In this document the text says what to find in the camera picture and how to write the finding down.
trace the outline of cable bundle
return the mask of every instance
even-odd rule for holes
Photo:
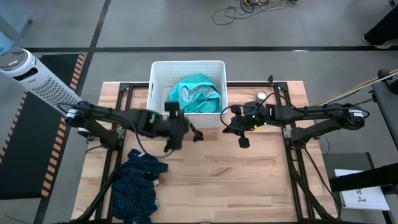
[[[218,26],[225,26],[233,23],[236,19],[247,19],[265,11],[282,9],[286,3],[286,0],[278,0],[277,2],[275,2],[274,0],[234,0],[234,1],[235,1],[234,6],[220,9],[215,13],[213,13],[211,19],[213,20],[214,24]],[[215,16],[220,12],[224,12],[224,17],[227,17],[232,20],[225,23],[216,22]]]

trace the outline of white plastic bin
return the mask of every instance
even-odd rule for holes
[[[164,116],[164,103],[177,82],[184,76],[203,73],[213,79],[221,93],[221,109],[228,106],[225,64],[222,61],[154,62],[150,71],[147,109]],[[187,113],[185,116],[198,128],[218,128],[219,113]]]

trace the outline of gray floor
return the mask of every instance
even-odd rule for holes
[[[34,23],[16,44],[20,47],[89,47],[104,3],[23,1],[32,11]],[[214,25],[211,15],[233,4],[233,0],[158,0],[155,4],[112,0],[98,47],[360,46],[361,35],[391,9],[382,0],[299,0],[228,26]],[[398,68],[398,52],[394,51],[102,53],[94,54],[81,97],[96,103],[106,81],[148,81],[150,65],[159,60],[222,60],[228,80],[265,80],[269,75],[276,80],[303,80],[310,103],[369,80],[381,68]],[[6,137],[22,92],[21,87],[0,77],[0,142]],[[364,90],[349,101],[367,98]],[[368,103],[363,108],[371,112],[366,126],[359,131],[328,134],[330,153],[370,152],[376,167],[397,162],[398,151],[377,105]],[[325,139],[320,143],[326,152]],[[72,131],[45,223],[69,220],[85,148],[84,140]],[[389,203],[398,211],[395,196],[389,197]],[[0,223],[17,223],[3,214],[32,223],[38,204],[35,199],[2,201]],[[384,223],[381,213],[374,218],[368,212],[345,210],[343,218]]]

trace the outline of wooden tabletop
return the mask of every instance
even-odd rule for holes
[[[295,106],[308,105],[303,82],[287,83],[292,103]],[[98,105],[114,108],[119,84],[103,83]],[[232,87],[228,88],[228,103],[251,101],[259,90],[273,92],[272,88],[264,87]],[[131,108],[146,108],[146,102],[147,89],[135,88]],[[271,97],[267,103],[276,103],[275,98]],[[231,115],[230,112],[226,115],[224,120],[227,123]],[[313,121],[296,123],[303,128],[313,125]],[[188,134],[181,150],[161,159],[169,165],[169,171],[160,176],[160,184],[155,187],[160,209],[150,217],[152,222],[296,222],[281,128],[263,126],[260,130],[247,132],[246,137],[251,144],[248,149],[239,147],[237,136],[223,134],[223,128],[201,129],[205,135],[203,142],[192,142],[192,134]],[[163,154],[164,139],[142,138],[142,142],[149,153]],[[93,142],[89,147],[98,144]],[[122,163],[127,161],[132,148],[139,149],[139,146],[135,135],[128,131]],[[327,180],[318,141],[310,140],[307,149]],[[72,218],[80,216],[98,193],[105,155],[102,148],[87,153]],[[333,199],[305,153],[303,159],[311,191],[326,210],[336,216]],[[109,192],[104,202],[104,217],[108,210]],[[299,192],[303,214],[307,217],[303,193]]]

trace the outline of teal fabric in bin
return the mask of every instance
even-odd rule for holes
[[[202,73],[183,77],[170,91],[184,113],[220,113],[221,95],[213,80]]]

